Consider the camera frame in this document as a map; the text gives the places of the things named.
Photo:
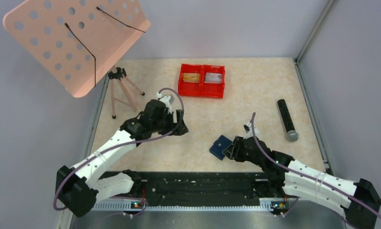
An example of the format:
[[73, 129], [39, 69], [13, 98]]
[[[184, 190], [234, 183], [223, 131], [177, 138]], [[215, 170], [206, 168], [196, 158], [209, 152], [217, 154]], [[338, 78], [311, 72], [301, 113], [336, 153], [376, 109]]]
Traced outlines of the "navy blue card holder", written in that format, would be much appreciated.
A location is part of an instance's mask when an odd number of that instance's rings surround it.
[[219, 160], [225, 158], [224, 151], [232, 144], [232, 140], [221, 135], [217, 140], [214, 141], [213, 145], [210, 147], [209, 152]]

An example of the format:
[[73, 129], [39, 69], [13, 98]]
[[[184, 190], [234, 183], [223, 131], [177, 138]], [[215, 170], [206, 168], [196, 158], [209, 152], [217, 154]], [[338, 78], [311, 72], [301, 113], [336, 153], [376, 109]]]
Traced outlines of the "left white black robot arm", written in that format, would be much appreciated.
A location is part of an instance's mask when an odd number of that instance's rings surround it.
[[67, 209], [80, 218], [104, 199], [124, 193], [138, 196], [141, 184], [126, 172], [107, 178], [102, 175], [142, 143], [188, 133], [184, 108], [173, 111], [171, 105], [169, 96], [150, 100], [142, 112], [127, 119], [98, 150], [72, 167], [61, 167], [56, 173], [53, 208]]

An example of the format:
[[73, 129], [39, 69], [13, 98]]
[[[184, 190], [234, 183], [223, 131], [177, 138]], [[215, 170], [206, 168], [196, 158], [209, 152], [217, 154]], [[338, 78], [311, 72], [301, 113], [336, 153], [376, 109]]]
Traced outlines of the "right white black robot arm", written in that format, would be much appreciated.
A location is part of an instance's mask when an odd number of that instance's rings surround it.
[[350, 181], [304, 165], [285, 153], [271, 150], [261, 140], [237, 136], [223, 154], [237, 162], [251, 162], [268, 175], [268, 191], [310, 200], [340, 214], [352, 227], [373, 229], [381, 198], [374, 185], [361, 178]]

